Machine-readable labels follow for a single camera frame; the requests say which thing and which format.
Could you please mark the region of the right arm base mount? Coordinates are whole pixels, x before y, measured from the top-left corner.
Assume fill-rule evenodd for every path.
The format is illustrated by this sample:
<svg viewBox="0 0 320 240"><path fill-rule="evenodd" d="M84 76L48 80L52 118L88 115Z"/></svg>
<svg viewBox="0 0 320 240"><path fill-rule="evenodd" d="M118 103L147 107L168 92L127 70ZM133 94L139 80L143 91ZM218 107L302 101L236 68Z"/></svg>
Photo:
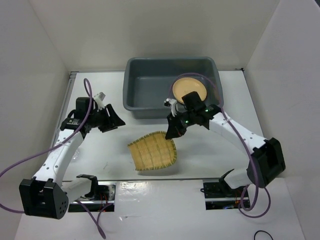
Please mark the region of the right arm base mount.
<svg viewBox="0 0 320 240"><path fill-rule="evenodd" d="M241 208L241 195L244 186L224 193L217 179L205 179L200 191L204 195L206 210L231 210Z"/></svg>

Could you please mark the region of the woven bamboo tray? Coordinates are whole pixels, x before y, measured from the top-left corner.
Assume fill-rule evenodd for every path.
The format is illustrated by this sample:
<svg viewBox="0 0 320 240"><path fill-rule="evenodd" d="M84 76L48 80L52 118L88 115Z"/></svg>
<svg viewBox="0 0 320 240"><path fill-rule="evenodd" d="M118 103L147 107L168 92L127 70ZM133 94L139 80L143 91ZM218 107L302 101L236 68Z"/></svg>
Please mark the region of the woven bamboo tray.
<svg viewBox="0 0 320 240"><path fill-rule="evenodd" d="M127 145L136 171L159 170L177 161L177 148L165 131L148 133Z"/></svg>

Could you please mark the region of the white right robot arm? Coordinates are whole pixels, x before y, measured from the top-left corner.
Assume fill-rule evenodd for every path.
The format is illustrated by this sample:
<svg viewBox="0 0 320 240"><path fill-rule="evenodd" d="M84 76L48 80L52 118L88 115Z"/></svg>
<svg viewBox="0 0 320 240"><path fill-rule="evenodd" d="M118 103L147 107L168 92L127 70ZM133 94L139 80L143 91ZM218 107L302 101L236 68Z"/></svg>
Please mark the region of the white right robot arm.
<svg viewBox="0 0 320 240"><path fill-rule="evenodd" d="M219 178L219 191L231 196L239 187L254 184L265 188L286 169L280 142L272 137L266 139L234 121L222 108L215 104L206 105L197 92L183 96L183 112L178 110L178 102L167 98L164 105L170 108L167 116L167 140L182 137L187 128L193 125L213 131L249 158L245 168L231 169Z"/></svg>

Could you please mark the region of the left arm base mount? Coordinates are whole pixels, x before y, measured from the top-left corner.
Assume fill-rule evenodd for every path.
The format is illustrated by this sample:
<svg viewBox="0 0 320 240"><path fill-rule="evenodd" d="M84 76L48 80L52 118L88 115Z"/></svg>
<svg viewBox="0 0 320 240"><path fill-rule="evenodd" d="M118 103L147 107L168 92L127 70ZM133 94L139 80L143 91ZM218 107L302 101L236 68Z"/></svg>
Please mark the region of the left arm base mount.
<svg viewBox="0 0 320 240"><path fill-rule="evenodd" d="M100 192L92 197L79 197L77 201L83 204L91 213L114 212L117 183L115 181L99 181Z"/></svg>

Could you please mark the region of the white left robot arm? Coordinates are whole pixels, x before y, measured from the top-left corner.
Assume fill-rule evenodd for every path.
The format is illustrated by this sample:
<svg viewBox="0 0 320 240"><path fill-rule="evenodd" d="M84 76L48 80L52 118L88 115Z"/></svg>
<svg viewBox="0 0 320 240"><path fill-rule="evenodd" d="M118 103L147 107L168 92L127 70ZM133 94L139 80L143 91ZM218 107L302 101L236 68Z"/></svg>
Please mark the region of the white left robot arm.
<svg viewBox="0 0 320 240"><path fill-rule="evenodd" d="M99 186L94 175L80 174L66 184L63 179L76 150L92 129L105 133L124 125L111 104L104 105L97 98L77 98L75 109L61 123L55 149L34 176L19 185L24 213L59 220L69 204L80 197L94 200L103 194L107 189Z"/></svg>

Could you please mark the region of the yellow plate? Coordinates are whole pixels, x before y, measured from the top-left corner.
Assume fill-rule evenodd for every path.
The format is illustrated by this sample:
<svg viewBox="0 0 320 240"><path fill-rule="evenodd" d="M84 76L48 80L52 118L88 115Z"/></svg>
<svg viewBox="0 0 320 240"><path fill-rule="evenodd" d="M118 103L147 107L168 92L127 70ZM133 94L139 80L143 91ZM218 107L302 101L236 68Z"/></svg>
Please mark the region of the yellow plate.
<svg viewBox="0 0 320 240"><path fill-rule="evenodd" d="M205 85L193 77L182 77L176 80L172 86L174 98L182 104L184 103L182 97L191 92L197 92L202 101L207 98Z"/></svg>

